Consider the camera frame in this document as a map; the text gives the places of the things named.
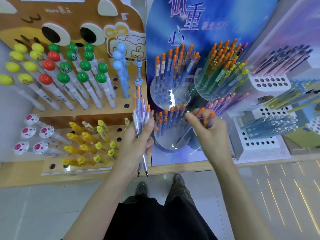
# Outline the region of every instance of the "tile floor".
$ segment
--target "tile floor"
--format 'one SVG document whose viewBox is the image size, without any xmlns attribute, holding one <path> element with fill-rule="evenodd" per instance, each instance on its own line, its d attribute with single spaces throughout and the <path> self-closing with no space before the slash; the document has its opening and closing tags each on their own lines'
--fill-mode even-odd
<svg viewBox="0 0 320 240">
<path fill-rule="evenodd" d="M 277 239 L 320 239 L 318 161 L 244 167 L 239 172 Z M 234 239 L 215 172 L 184 172 L 182 176 L 217 238 Z M 135 177 L 122 199 L 144 180 L 150 197 L 164 204 L 172 177 Z M 0 188 L 1 239 L 61 239 L 99 184 Z"/>
</svg>

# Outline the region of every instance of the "gray sneaker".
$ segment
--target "gray sneaker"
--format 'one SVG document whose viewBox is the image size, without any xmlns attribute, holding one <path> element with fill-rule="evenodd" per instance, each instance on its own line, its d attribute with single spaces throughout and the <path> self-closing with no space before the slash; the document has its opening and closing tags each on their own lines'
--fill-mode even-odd
<svg viewBox="0 0 320 240">
<path fill-rule="evenodd" d="M 175 183 L 184 183 L 184 180 L 183 180 L 183 177 L 180 173 L 176 173 L 174 176 L 173 176 L 173 180 L 172 180 L 172 184 L 175 184 Z"/>
<path fill-rule="evenodd" d="M 145 194 L 146 196 L 148 196 L 147 184 L 145 182 L 138 183 L 138 185 L 136 187 L 136 192 L 134 194 L 135 195 L 143 195 L 143 194 Z"/>
</svg>

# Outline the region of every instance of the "left hand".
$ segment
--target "left hand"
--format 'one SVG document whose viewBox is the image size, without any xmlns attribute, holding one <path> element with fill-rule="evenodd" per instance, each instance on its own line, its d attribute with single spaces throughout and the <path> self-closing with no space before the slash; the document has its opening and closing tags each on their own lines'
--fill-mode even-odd
<svg viewBox="0 0 320 240">
<path fill-rule="evenodd" d="M 155 126 L 154 118 L 151 118 L 143 128 L 141 135 L 136 138 L 134 124 L 131 123 L 124 133 L 121 149 L 113 168 L 125 171 L 134 176 L 137 173 L 138 165 L 142 160 L 143 154 L 146 153 L 149 155 L 152 152 L 154 140 L 150 135 L 152 131 L 157 130 L 159 130 L 159 128 Z"/>
</svg>

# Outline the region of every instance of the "blue promotional poster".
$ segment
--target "blue promotional poster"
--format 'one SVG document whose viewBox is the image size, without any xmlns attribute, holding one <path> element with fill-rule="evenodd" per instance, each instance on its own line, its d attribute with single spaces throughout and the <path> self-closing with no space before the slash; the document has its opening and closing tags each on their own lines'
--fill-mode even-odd
<svg viewBox="0 0 320 240">
<path fill-rule="evenodd" d="M 194 45 L 204 60 L 214 43 L 238 39 L 253 44 L 278 0 L 154 0 L 146 23 L 147 84 L 155 75 L 155 57 L 181 44 Z"/>
</svg>

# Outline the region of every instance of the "person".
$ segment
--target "person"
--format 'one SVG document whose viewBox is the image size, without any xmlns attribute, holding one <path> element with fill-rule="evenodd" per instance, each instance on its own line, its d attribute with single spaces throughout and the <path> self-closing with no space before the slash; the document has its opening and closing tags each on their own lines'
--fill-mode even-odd
<svg viewBox="0 0 320 240">
<path fill-rule="evenodd" d="M 234 238 L 274 239 L 231 159 L 225 121 L 215 118 L 214 125 L 206 129 L 193 114 L 186 113 L 185 117 L 217 174 Z M 154 141 L 150 135 L 153 130 L 158 130 L 153 118 L 138 138 L 130 125 L 112 170 L 63 240 L 217 239 L 198 212 L 180 174 L 174 176 L 164 206 L 148 198 L 147 186 L 142 182 L 134 196 L 119 203 L 130 180 L 137 174 L 142 155 L 152 152 Z"/>
</svg>

